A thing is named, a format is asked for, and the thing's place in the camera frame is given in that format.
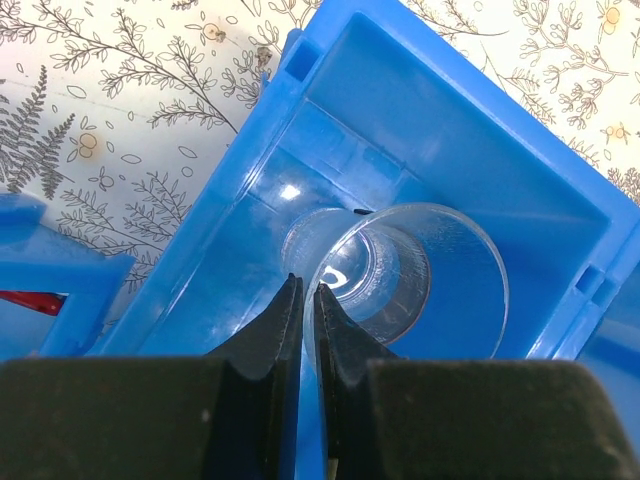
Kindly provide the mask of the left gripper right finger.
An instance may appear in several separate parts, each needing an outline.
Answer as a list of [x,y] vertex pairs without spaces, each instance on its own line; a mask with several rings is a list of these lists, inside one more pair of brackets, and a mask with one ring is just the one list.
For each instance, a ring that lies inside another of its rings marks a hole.
[[626,434],[596,377],[557,360],[409,360],[313,299],[331,479],[622,479]]

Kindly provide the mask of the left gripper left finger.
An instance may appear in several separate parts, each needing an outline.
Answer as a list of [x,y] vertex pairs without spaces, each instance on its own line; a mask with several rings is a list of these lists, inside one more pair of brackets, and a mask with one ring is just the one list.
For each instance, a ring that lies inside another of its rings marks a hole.
[[24,358],[1,367],[5,479],[290,479],[303,282],[201,356]]

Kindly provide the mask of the clear glass cup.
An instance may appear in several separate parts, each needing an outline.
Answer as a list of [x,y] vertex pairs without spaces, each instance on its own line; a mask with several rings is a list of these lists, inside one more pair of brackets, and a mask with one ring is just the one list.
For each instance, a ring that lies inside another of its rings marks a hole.
[[400,356],[488,359],[499,349],[509,310],[506,267],[489,235],[457,210],[434,203],[318,209],[292,225],[281,255],[306,289],[303,342],[311,361],[320,285]]

